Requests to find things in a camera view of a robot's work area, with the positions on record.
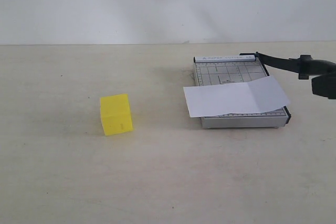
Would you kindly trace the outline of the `black cutter blade handle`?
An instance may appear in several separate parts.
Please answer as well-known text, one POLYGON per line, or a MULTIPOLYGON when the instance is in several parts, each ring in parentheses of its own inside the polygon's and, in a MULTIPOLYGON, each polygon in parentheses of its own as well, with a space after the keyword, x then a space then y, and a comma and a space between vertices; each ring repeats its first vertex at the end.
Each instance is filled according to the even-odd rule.
POLYGON ((335 63, 326 60, 316 60, 311 55, 301 55, 296 59, 282 59, 256 52, 255 56, 265 65, 297 73, 299 80, 308 80, 310 76, 335 72, 335 63))

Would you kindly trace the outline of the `white paper sheet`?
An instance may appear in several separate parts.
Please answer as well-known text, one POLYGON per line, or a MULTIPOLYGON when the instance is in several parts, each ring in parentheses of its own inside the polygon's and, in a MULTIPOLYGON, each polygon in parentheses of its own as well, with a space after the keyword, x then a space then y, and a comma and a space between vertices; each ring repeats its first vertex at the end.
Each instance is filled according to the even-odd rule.
POLYGON ((266 113, 290 104, 273 76, 250 82, 184 87, 190 117, 266 113))

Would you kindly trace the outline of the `yellow foam cube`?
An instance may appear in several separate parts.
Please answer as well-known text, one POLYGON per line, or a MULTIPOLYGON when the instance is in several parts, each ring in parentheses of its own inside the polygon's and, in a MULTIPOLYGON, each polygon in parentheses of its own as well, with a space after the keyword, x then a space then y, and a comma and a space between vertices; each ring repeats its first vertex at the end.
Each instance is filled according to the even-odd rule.
POLYGON ((105 136, 133 131, 128 95, 101 97, 100 120, 105 136))

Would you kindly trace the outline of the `grey paper cutter base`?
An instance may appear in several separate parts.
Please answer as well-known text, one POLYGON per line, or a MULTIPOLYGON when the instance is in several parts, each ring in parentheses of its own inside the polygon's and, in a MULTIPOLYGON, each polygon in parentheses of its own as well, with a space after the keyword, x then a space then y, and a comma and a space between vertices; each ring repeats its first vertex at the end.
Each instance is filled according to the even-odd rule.
POLYGON ((254 53, 194 57, 194 81, 184 94, 190 117, 204 129, 289 123, 289 100, 254 53))

